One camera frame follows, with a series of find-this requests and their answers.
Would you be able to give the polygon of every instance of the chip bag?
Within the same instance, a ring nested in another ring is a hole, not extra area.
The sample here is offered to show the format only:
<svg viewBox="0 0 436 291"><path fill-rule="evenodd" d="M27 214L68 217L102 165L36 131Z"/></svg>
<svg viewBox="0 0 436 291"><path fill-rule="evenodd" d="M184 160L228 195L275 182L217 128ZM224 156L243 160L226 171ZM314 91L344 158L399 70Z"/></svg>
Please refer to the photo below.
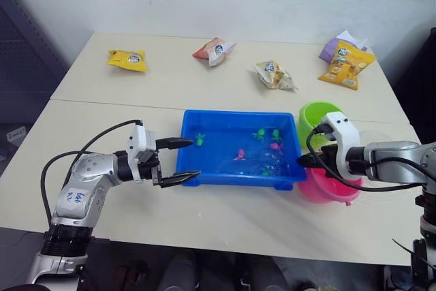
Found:
<svg viewBox="0 0 436 291"><path fill-rule="evenodd" d="M229 42L215 37L201 49L192 54L195 58L208 59L209 66L220 64L231 53L236 42Z"/></svg>
<svg viewBox="0 0 436 291"><path fill-rule="evenodd" d="M259 79L269 89L298 90L290 74L275 61L254 64Z"/></svg>
<svg viewBox="0 0 436 291"><path fill-rule="evenodd" d="M146 72L143 50L125 51L125 50L109 50L110 58L106 64L118 66L131 71Z"/></svg>
<svg viewBox="0 0 436 291"><path fill-rule="evenodd" d="M357 75L374 60L374 55L339 40L328 72L319 79L357 90Z"/></svg>

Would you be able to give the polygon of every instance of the white table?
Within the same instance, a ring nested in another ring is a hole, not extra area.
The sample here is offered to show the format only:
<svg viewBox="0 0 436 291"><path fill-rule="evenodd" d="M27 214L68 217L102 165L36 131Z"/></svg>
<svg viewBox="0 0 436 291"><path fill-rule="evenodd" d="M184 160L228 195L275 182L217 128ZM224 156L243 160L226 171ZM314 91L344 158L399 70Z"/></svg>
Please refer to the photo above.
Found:
<svg viewBox="0 0 436 291"><path fill-rule="evenodd" d="M127 119L144 119L158 138L179 136L182 116L183 110L51 100L0 178L0 226L38 232L47 229L40 172L51 157L78 150L103 129ZM405 123L354 123L360 130L379 131L393 140L417 140ZM123 127L112 132L92 150L111 153L124 149L130 131L131 127ZM163 173L172 174L176 151L162 151L159 156ZM61 159L48 173L51 208L71 160ZM420 237L421 210L414 204L419 192L418 188L361 193L346 207L311 204L298 188L292 192L218 185L160 189L151 183L131 182L109 191L93 234L156 245L407 265L409 255L391 238L411 246Z"/></svg>
<svg viewBox="0 0 436 291"><path fill-rule="evenodd" d="M239 42L217 67L192 53L208 40L132 34L94 33L52 99L158 108L290 112L307 103L332 102L353 120L408 123L378 62L359 75L354 91L319 81L328 64L318 58L321 45ZM147 73L106 65L107 50L145 50ZM274 59L299 88L268 90L253 63Z"/></svg>

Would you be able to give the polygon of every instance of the white wall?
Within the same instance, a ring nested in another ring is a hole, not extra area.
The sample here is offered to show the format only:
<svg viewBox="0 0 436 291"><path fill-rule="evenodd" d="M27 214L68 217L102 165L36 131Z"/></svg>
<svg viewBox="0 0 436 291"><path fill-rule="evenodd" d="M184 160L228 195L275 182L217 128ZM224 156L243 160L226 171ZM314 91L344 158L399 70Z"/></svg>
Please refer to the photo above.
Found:
<svg viewBox="0 0 436 291"><path fill-rule="evenodd" d="M369 37L391 82L436 26L436 0L21 2L68 63L92 31L321 44L349 29L356 37Z"/></svg>

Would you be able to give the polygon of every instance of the green toy fish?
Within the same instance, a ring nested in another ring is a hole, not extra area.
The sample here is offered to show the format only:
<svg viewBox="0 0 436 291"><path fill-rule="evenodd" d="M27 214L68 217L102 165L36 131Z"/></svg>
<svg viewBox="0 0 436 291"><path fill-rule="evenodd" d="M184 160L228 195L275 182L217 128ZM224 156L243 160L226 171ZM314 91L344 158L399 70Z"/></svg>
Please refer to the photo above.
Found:
<svg viewBox="0 0 436 291"><path fill-rule="evenodd" d="M264 140L264 137L265 137L265 129L264 129L264 128L259 129L256 133L253 133L253 137L254 137L256 140L261 140L261 141L263 141L263 140Z"/></svg>
<svg viewBox="0 0 436 291"><path fill-rule="evenodd" d="M196 139L197 139L196 145L201 147L203 145L203 143L204 143L204 138L205 137L206 137L206 134L200 134L200 133L197 134L197 136L196 136Z"/></svg>
<svg viewBox="0 0 436 291"><path fill-rule="evenodd" d="M283 139L280 137L280 131L278 129L275 129L272 131L272 140L276 140L277 142L281 142Z"/></svg>

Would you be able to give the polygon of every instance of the blue plastic tray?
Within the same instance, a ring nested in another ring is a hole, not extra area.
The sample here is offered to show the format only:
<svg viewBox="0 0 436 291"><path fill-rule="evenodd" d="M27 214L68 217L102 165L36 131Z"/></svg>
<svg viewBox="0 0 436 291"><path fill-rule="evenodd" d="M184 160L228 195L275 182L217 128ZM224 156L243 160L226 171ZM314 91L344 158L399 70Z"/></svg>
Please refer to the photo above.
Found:
<svg viewBox="0 0 436 291"><path fill-rule="evenodd" d="M255 138L259 129L265 129L263 140ZM274 129L279 130L281 142L273 140ZM205 136L201 146L196 144L199 135ZM296 163L300 145L291 114L186 110L181 136L193 139L194 144L179 149L177 171L202 171L184 183L186 186L251 185L292 190L293 183L306 179L304 168ZM272 149L272 143L282 145L282 149ZM239 149L244 150L246 160L234 160Z"/></svg>

